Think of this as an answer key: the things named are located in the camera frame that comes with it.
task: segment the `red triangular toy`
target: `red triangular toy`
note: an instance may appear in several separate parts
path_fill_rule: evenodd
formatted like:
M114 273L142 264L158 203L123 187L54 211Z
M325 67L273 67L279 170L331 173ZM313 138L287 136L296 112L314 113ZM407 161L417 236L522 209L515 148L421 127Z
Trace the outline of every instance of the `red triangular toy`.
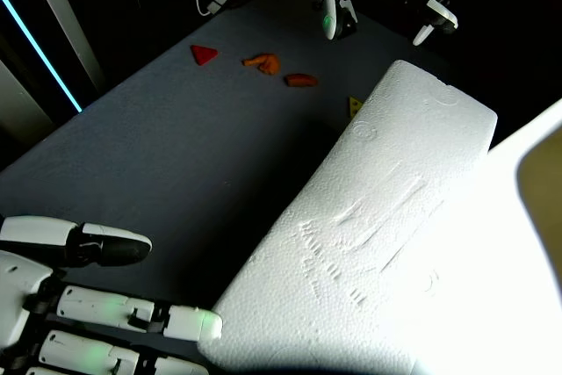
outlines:
M202 47L202 46L191 46L191 52L193 57L199 66L205 65L211 59L217 57L219 52L214 48Z

